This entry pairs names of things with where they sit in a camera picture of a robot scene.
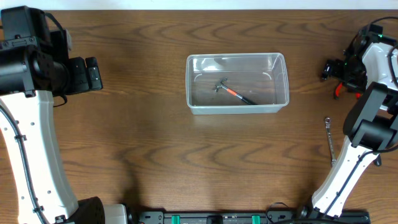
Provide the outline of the small claw hammer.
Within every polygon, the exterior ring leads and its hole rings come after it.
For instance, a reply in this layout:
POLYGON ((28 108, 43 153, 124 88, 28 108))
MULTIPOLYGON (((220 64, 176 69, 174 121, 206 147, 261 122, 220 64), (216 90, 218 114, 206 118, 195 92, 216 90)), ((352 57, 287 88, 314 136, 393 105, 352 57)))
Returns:
POLYGON ((246 98, 246 97, 243 96, 243 95, 240 95, 238 92, 236 92, 236 91, 234 91, 233 89, 231 89, 230 87, 226 86, 226 85, 224 84, 224 82, 226 82, 227 80, 228 80, 228 79, 225 77, 225 78, 222 78, 220 81, 218 81, 218 82, 215 84, 215 92, 216 92, 216 93, 217 93, 220 89, 224 89, 224 90, 226 90, 230 95, 233 95, 233 96, 239 98, 242 102, 244 102, 244 103, 247 104, 247 105, 257 105, 257 103, 255 103, 254 101, 252 101, 252 100, 246 98))

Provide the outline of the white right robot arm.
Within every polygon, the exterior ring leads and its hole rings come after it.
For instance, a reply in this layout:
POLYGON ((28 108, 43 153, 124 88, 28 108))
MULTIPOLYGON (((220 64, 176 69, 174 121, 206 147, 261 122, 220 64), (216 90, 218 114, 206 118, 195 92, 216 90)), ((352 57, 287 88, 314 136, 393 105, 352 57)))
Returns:
POLYGON ((340 155, 301 218, 338 219, 367 166, 379 165, 381 154, 397 150, 397 40, 372 21, 343 54, 344 60, 327 60, 322 78, 337 79, 358 100, 343 125, 340 155))

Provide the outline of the clear plastic storage container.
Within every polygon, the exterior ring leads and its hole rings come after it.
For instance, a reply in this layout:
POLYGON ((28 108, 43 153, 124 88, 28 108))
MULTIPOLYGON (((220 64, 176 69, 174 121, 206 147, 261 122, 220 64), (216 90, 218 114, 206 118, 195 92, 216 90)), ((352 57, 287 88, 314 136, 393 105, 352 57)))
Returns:
POLYGON ((276 113, 289 104, 289 79, 282 53, 197 54, 186 63, 187 105, 195 115, 276 113), (224 84, 257 105, 247 105, 224 84))

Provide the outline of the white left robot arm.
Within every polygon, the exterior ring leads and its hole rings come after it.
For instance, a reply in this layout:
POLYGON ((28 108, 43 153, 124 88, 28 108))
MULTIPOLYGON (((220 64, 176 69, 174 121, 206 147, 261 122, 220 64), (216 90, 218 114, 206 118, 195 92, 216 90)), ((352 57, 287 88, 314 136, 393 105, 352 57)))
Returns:
POLYGON ((1 132, 16 182, 19 223, 130 223, 123 204, 78 200, 55 134, 54 99, 101 90, 94 57, 71 58, 70 34, 27 6, 1 11, 1 132))

